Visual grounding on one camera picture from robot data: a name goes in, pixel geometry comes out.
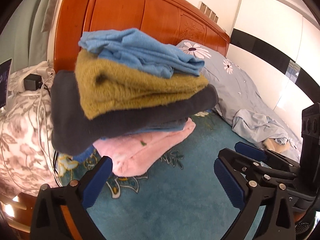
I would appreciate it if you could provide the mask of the blue fleece garment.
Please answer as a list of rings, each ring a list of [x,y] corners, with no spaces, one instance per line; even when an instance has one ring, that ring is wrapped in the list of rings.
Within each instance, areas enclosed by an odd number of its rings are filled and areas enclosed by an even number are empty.
[[[171,44],[163,44],[136,28],[85,31],[78,45],[98,58],[165,79],[174,73],[199,76],[204,67],[202,59]]]

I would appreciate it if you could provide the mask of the beige fuzzy sweater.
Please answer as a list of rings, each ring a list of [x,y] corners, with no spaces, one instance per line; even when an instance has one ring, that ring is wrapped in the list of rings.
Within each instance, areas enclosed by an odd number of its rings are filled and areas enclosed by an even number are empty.
[[[263,146],[267,150],[271,150],[276,153],[283,153],[290,148],[290,143],[287,141],[285,144],[280,145],[274,139],[268,138],[263,141]]]

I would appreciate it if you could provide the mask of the light blue shirt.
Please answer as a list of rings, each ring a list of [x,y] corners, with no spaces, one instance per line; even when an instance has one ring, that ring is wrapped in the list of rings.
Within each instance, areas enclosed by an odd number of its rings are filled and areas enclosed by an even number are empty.
[[[271,117],[247,109],[240,109],[233,118],[232,131],[252,144],[275,139],[285,145],[289,136],[284,127]]]

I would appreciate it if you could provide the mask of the teal floral bed blanket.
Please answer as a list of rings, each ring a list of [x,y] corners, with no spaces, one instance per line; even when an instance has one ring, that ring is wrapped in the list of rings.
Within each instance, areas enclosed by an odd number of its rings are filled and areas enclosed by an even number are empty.
[[[223,148],[241,138],[216,113],[144,175],[110,176],[88,213],[106,239],[220,239],[239,213],[214,173]]]

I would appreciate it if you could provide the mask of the grey floral cloth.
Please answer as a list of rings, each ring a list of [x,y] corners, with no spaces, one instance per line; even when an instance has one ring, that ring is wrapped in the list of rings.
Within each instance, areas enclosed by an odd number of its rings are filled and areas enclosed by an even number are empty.
[[[1,109],[1,194],[36,196],[42,184],[58,185],[54,172],[51,76],[36,91],[8,91]]]

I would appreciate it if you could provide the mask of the floral light blue duvet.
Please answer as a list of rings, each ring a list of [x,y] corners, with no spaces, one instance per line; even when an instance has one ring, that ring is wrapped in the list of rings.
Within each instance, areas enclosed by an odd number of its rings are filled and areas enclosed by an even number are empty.
[[[204,61],[201,73],[217,91],[219,102],[215,111],[232,127],[233,118],[240,109],[267,115],[276,120],[288,133],[290,148],[282,155],[299,161],[302,141],[285,122],[262,100],[249,75],[219,52],[193,41],[183,40],[177,47],[184,53]],[[263,148],[263,142],[254,144]]]

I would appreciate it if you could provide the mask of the dark grey folded garment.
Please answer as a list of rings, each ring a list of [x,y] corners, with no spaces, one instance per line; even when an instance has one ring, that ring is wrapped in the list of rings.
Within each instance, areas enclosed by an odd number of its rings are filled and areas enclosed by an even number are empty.
[[[53,124],[52,145],[59,152],[79,155],[100,138],[114,138],[140,129],[183,120],[214,108],[218,94],[213,85],[188,100],[143,109],[112,111],[93,120],[85,117],[73,72],[62,70],[54,77],[50,91]]]

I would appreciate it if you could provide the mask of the pink fleece garment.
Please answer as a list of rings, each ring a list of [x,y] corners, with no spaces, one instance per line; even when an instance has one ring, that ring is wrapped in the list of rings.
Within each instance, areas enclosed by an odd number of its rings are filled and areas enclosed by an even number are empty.
[[[146,132],[93,143],[100,156],[112,159],[112,172],[118,177],[143,175],[165,152],[186,139],[196,124],[189,118],[181,131]]]

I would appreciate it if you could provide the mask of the white black wardrobe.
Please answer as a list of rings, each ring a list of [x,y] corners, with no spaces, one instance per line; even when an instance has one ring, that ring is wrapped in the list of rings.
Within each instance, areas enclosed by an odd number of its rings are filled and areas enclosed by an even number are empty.
[[[297,135],[319,101],[319,25],[302,0],[239,0],[227,56]]]

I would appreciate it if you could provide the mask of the black power adapter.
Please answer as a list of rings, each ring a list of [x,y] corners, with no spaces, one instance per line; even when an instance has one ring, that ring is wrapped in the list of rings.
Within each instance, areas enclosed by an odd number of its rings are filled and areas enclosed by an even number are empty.
[[[36,91],[43,85],[42,76],[39,74],[29,74],[23,79],[25,90]]]

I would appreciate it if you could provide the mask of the olive green fuzzy sweater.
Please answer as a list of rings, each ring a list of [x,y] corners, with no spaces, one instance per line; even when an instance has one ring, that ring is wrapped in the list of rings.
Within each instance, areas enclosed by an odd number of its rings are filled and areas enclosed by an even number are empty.
[[[169,79],[132,69],[81,50],[75,64],[80,105],[92,120],[111,111],[165,106],[203,90],[203,76],[174,74]]]

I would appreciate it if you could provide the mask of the dark tablet screen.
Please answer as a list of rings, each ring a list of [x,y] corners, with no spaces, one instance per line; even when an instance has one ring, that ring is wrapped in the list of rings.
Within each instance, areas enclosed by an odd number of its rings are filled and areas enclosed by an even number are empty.
[[[4,61],[0,65],[0,107],[3,108],[7,104],[8,83],[12,59]]]

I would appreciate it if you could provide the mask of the orange wooden headboard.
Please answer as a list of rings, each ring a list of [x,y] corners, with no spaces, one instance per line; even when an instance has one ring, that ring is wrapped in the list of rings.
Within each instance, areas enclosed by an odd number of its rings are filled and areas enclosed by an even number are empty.
[[[186,0],[62,0],[54,41],[54,69],[73,71],[84,31],[137,28],[162,43],[191,40],[222,55],[230,37]]]

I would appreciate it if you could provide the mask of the wall switch panel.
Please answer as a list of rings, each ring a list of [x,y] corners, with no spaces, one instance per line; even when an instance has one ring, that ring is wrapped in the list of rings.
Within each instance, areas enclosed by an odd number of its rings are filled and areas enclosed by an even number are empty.
[[[212,11],[206,4],[204,4],[202,1],[199,1],[199,10],[207,15],[211,20],[213,20],[215,23],[218,22],[219,18],[215,12]]]

